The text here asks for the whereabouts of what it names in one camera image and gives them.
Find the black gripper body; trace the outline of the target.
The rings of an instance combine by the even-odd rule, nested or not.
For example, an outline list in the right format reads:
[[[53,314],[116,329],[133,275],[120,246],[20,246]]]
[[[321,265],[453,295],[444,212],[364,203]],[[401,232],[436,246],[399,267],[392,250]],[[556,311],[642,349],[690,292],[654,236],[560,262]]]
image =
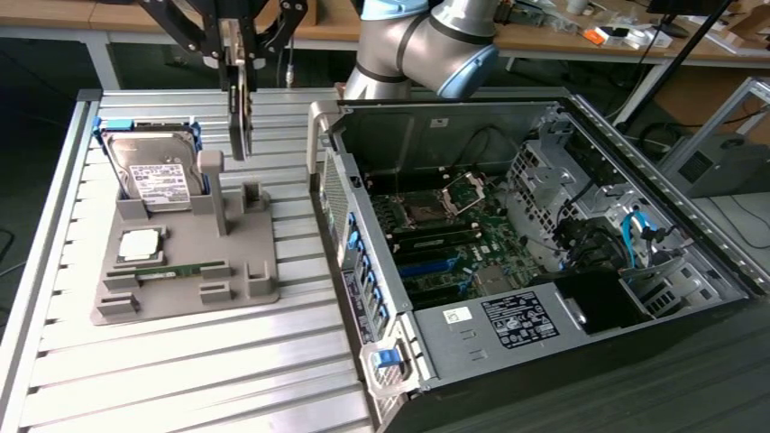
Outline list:
[[[186,0],[182,1],[202,19],[253,21],[268,4],[267,0]]]

